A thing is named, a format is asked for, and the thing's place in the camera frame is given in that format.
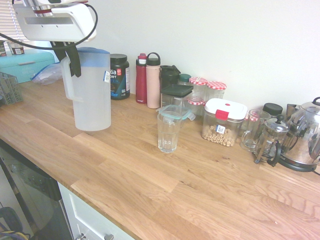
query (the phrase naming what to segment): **drawer handle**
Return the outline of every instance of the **drawer handle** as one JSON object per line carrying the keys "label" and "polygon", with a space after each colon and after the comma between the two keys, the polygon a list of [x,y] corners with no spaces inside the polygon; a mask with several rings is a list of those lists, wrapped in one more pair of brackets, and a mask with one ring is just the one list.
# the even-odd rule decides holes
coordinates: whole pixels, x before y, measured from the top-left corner
{"label": "drawer handle", "polygon": [[115,236],[110,234],[110,235],[105,235],[104,240],[114,240],[114,238],[115,238]]}
{"label": "drawer handle", "polygon": [[36,63],[35,61],[26,61],[26,62],[20,62],[18,64],[21,66],[21,65],[28,65],[28,64],[35,64],[35,63]]}
{"label": "drawer handle", "polygon": [[77,237],[75,240],[82,240],[82,239],[86,239],[86,235],[84,235],[83,233],[81,233],[81,236]]}

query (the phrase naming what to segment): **glass carafe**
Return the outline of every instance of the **glass carafe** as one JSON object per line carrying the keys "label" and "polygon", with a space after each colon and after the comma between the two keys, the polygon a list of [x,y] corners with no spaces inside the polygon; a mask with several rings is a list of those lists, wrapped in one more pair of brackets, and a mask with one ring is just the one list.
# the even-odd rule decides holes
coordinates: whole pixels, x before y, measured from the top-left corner
{"label": "glass carafe", "polygon": [[256,164],[262,161],[274,167],[279,161],[281,145],[288,132],[288,126],[282,121],[284,118],[279,114],[276,118],[270,118],[265,122],[262,134],[255,146],[256,160],[254,162]]}

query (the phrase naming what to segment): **plastic pitcher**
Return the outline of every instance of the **plastic pitcher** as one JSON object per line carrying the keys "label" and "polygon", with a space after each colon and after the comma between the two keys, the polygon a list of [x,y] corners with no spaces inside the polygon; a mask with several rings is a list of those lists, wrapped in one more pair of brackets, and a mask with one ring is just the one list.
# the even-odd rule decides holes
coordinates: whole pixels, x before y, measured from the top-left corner
{"label": "plastic pitcher", "polygon": [[94,47],[80,47],[81,76],[71,77],[70,59],[61,61],[65,95],[73,102],[75,127],[99,131],[111,125],[110,53]]}

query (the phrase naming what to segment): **red gingham lid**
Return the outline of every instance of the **red gingham lid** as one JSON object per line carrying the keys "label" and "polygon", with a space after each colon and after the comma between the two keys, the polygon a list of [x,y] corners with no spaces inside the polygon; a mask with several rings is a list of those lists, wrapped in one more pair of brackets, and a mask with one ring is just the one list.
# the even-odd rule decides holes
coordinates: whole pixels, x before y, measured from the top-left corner
{"label": "red gingham lid", "polygon": [[225,90],[227,88],[227,85],[221,81],[208,81],[206,85],[215,90]]}
{"label": "red gingham lid", "polygon": [[188,103],[191,105],[203,105],[205,101],[197,96],[193,96],[190,99],[188,99]]}
{"label": "red gingham lid", "polygon": [[[248,119],[249,119],[249,113],[246,114],[244,120],[245,120],[245,121],[248,121]],[[250,120],[251,120],[252,122],[256,122],[256,121],[258,121],[258,119],[259,119],[259,117],[255,117],[255,116],[251,116],[251,118],[250,118]]]}
{"label": "red gingham lid", "polygon": [[190,77],[189,78],[189,83],[199,85],[199,86],[206,85],[207,82],[208,82],[208,80],[203,77]]}

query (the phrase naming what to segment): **window blind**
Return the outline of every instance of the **window blind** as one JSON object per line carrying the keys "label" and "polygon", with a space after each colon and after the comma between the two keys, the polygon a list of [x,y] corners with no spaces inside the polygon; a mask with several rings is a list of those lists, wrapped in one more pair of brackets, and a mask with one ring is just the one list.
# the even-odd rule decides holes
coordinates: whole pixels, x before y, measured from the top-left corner
{"label": "window blind", "polygon": [[29,41],[22,33],[16,18],[15,10],[12,6],[12,0],[0,0],[0,33],[15,40],[22,40],[26,44],[34,44],[33,41]]}

